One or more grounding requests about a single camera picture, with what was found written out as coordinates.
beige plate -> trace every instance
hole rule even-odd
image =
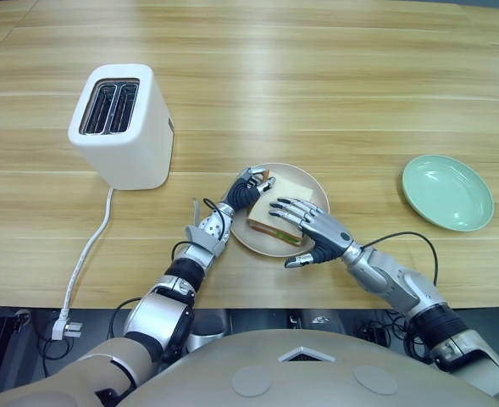
[[[324,189],[320,186],[317,180],[310,176],[306,171],[295,167],[294,165],[282,163],[260,164],[258,167],[264,167],[267,170],[271,170],[276,174],[288,178],[298,185],[313,189],[311,202],[322,208],[322,210],[327,213],[330,212],[330,204],[328,202],[328,197],[326,197],[326,192],[324,192]],[[240,210],[236,213],[231,231],[243,245],[266,256],[291,257],[306,253],[313,248],[313,241],[308,237],[304,237],[302,239],[302,244],[299,247],[296,247],[282,242],[275,237],[261,233],[260,231],[254,231],[247,224],[246,209]]]

vent grille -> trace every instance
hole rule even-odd
[[[80,133],[100,135],[127,131],[139,85],[137,79],[97,82],[81,121]]]
[[[335,357],[318,350],[300,346],[277,358],[279,362],[335,362]]]

wooden table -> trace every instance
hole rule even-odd
[[[499,10],[385,0],[1,1],[0,305],[60,307],[108,190],[69,144],[69,119],[94,68],[129,62],[153,68],[175,120],[171,173],[157,190],[114,194],[75,307],[145,293],[184,237],[191,198],[218,199],[262,162],[311,172],[361,243],[430,237],[453,307],[499,306]],[[410,209],[400,174],[425,153],[485,178],[496,200],[486,228],[446,231]],[[432,275],[416,237],[380,248]],[[235,238],[197,301],[384,304],[340,262],[284,270]]]

white power cord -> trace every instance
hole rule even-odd
[[[78,275],[80,274],[81,268],[86,261],[87,254],[91,250],[92,245],[104,231],[108,225],[110,219],[110,209],[112,207],[112,195],[114,194],[114,189],[110,188],[108,191],[108,196],[106,197],[106,209],[104,211],[103,223],[98,227],[98,229],[93,233],[83,248],[76,263],[76,267],[72,272],[72,277],[70,278],[69,285],[66,287],[66,293],[64,294],[63,308],[59,314],[59,318],[55,321],[52,328],[52,340],[60,341],[63,337],[80,337],[81,324],[77,322],[69,323],[69,311],[70,311],[70,297],[72,296],[72,289],[78,280]]]

white toaster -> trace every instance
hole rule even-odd
[[[69,140],[114,189],[151,189],[169,174],[174,124],[151,68],[95,69],[80,95]]]

